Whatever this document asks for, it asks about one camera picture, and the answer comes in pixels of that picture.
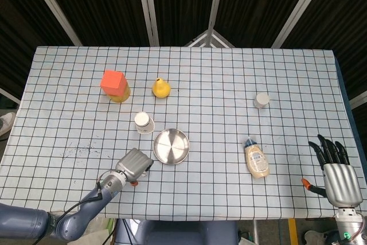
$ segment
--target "mayonnaise bottle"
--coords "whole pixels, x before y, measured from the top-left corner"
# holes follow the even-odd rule
[[[269,174],[269,163],[255,141],[247,139],[244,144],[247,167],[254,178],[265,177]]]

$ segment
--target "stainless steel bowl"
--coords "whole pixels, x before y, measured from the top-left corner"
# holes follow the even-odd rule
[[[188,156],[189,147],[189,140],[182,131],[166,129],[154,140],[153,152],[162,163],[175,165]]]

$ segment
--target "robot finger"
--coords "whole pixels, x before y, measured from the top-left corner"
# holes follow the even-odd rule
[[[348,153],[346,152],[345,147],[343,147],[342,144],[339,143],[338,141],[335,142],[335,145],[338,148],[338,154],[339,154],[341,163],[345,165],[350,165]]]
[[[325,156],[324,156],[321,148],[318,145],[316,145],[314,142],[309,141],[309,145],[315,150],[317,160],[319,161],[321,169],[323,170],[323,166],[327,162],[326,162]]]
[[[341,160],[339,158],[339,154],[338,154],[338,149],[336,147],[336,145],[334,145],[334,143],[331,140],[326,139],[326,143],[327,143],[327,148],[334,160],[334,163],[341,163]]]
[[[322,149],[323,149],[323,153],[324,153],[324,156],[325,156],[325,159],[326,159],[326,163],[332,164],[334,162],[334,160],[333,160],[333,156],[331,156],[331,152],[330,152],[330,150],[327,146],[326,139],[323,136],[321,136],[320,134],[317,135],[317,138],[319,138],[320,143],[322,145]]]

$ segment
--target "orange tip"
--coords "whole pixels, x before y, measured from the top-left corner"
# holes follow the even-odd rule
[[[122,72],[106,70],[101,81],[101,88],[107,95],[122,96],[127,80]]]
[[[307,190],[310,190],[310,188],[311,188],[311,184],[310,184],[310,182],[308,182],[306,179],[304,179],[304,178],[302,178],[302,184],[303,184],[303,186],[307,189]]]

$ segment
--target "floor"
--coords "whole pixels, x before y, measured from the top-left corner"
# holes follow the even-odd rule
[[[14,110],[0,110],[0,116]],[[1,139],[7,138],[9,133],[1,137]],[[0,160],[3,156],[6,147],[6,141],[0,142]],[[249,232],[253,236],[253,222],[251,220],[239,221],[239,230],[241,232]],[[298,244],[304,244],[302,237],[308,230],[315,230],[319,232],[325,232],[336,229],[336,223],[334,219],[296,219],[296,227],[298,234]],[[290,235],[288,229],[288,220],[259,220],[257,222],[258,236],[260,238],[259,244],[272,244],[272,245],[290,245]],[[31,245],[33,240],[10,240],[0,239],[0,245]],[[65,242],[58,240],[51,240],[45,238],[39,245],[65,245]]]

